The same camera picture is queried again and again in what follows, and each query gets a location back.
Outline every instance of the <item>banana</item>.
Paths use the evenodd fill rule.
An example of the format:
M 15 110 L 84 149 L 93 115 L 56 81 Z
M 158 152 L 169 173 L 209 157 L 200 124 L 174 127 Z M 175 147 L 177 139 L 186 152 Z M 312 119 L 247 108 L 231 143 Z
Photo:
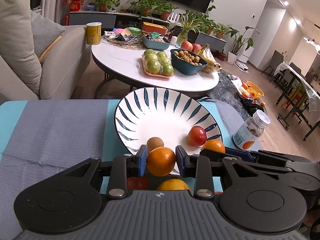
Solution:
M 196 49 L 194 53 L 199 55 L 208 63 L 208 65 L 202 71 L 208 72 L 208 73 L 212 73 L 212 72 L 221 73 L 222 71 L 221 65 L 218 62 L 216 62 L 216 60 L 214 59 L 211 53 L 209 44 L 204 45 L 200 49 Z

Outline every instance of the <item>sofa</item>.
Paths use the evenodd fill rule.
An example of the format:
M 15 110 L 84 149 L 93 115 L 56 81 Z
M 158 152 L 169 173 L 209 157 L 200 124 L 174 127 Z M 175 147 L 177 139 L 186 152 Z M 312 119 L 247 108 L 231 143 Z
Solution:
M 0 0 L 0 105 L 11 100 L 70 99 L 91 59 L 86 26 L 49 22 L 30 13 L 26 1 Z M 53 32 L 41 29 L 43 25 L 60 32 L 40 59 L 37 47 Z

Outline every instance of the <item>bottle label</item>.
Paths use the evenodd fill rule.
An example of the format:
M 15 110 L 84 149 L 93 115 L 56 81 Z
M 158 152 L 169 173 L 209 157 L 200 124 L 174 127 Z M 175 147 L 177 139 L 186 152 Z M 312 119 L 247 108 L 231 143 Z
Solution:
M 254 136 L 250 131 L 250 127 L 247 127 L 246 122 L 239 128 L 239 130 L 233 135 L 233 141 L 237 147 L 242 150 L 249 149 L 258 138 Z

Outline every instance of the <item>yellow can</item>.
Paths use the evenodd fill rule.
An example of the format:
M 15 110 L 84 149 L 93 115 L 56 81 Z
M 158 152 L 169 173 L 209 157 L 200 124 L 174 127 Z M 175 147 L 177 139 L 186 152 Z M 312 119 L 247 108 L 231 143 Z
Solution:
M 87 44 L 97 45 L 101 42 L 101 25 L 102 23 L 87 24 Z

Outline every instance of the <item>yellow basket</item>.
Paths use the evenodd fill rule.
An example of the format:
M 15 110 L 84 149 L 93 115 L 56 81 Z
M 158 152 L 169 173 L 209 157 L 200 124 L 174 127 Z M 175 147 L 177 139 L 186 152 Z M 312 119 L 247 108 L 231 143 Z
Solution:
M 253 95 L 253 98 L 254 98 L 254 99 L 257 99 L 257 98 L 259 98 L 259 97 L 261 97 L 261 96 L 264 96 L 263 91 L 262 91 L 260 88 L 258 88 L 255 84 L 253 84 L 253 83 L 250 82 L 250 81 L 248 81 L 247 84 L 248 84 L 248 86 L 249 86 L 248 89 L 247 89 L 247 91 L 248 91 L 251 95 Z

